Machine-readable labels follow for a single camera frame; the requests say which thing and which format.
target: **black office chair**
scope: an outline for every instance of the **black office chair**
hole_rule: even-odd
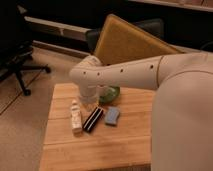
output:
[[[46,73],[48,66],[24,66],[26,60],[32,60],[33,38],[24,17],[20,14],[15,0],[7,0],[0,5],[0,82],[12,74],[16,75],[24,95],[31,91],[22,80],[22,70],[41,70]]]

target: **green object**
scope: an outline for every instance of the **green object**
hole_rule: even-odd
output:
[[[99,97],[100,104],[107,104],[115,100],[120,94],[120,87],[109,87],[105,96]]]

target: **wooden table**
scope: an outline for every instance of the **wooden table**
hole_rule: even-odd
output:
[[[132,167],[146,170],[141,166],[150,164],[150,111],[154,92],[121,88],[119,98],[111,104],[120,109],[117,127],[106,126],[102,118],[91,134],[74,136],[69,108],[77,94],[74,84],[55,86],[40,171]],[[88,116],[89,113],[83,112],[83,120]]]

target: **carpet floor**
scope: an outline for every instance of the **carpet floor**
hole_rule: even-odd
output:
[[[70,82],[69,70],[79,58],[34,48],[33,62],[52,72],[28,71],[24,81],[31,96],[21,93],[15,76],[0,84],[0,171],[38,171],[53,87]]]

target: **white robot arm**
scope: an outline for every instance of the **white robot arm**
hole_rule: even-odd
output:
[[[213,55],[158,56],[101,66],[94,56],[70,71],[80,99],[97,100],[97,86],[157,90],[152,110],[152,171],[213,170]]]

